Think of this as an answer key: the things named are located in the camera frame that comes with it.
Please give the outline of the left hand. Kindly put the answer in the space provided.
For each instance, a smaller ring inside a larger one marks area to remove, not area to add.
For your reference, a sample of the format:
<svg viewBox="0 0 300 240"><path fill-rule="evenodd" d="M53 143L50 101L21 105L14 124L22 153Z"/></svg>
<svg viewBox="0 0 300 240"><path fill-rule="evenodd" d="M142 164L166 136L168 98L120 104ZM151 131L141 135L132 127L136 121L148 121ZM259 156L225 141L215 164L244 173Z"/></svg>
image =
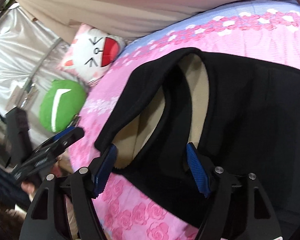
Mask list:
<svg viewBox="0 0 300 240"><path fill-rule="evenodd" d="M31 197L34 197L37 192L37 188L35 187L35 185L28 181L23 181L21 184L21 188Z"/></svg>

